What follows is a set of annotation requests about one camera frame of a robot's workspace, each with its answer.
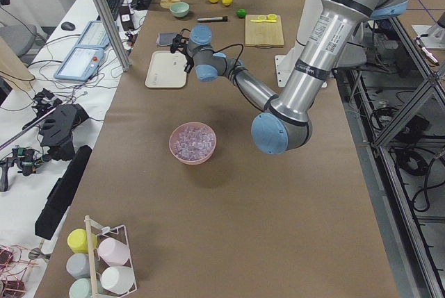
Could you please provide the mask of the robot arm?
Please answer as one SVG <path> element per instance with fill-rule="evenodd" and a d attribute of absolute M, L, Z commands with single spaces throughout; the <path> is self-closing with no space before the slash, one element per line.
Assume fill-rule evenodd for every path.
<path fill-rule="evenodd" d="M 182 53 L 200 81 L 229 79 L 261 110 L 251 135 L 266 154 L 281 154 L 306 144 L 312 134 L 308 110 L 357 26 L 370 19 L 388 19 L 405 12 L 408 0 L 321 0 L 322 10 L 281 94 L 256 79 L 235 58 L 211 46 L 206 25 L 191 30 Z"/>

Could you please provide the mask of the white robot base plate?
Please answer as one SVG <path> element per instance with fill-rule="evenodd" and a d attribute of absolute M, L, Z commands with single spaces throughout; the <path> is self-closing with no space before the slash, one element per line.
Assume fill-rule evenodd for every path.
<path fill-rule="evenodd" d="M 327 87 L 326 80 L 329 78 L 329 71 L 313 67 L 305 62 L 302 62 L 301 60 L 291 62 L 290 60 L 288 60 L 288 56 L 285 55 L 275 56 L 275 73 L 277 77 L 277 84 L 280 88 L 283 88 L 287 84 L 290 76 L 293 74 L 294 71 L 303 72 L 310 76 L 314 76 L 318 80 L 323 80 L 323 84 L 321 87 Z"/>

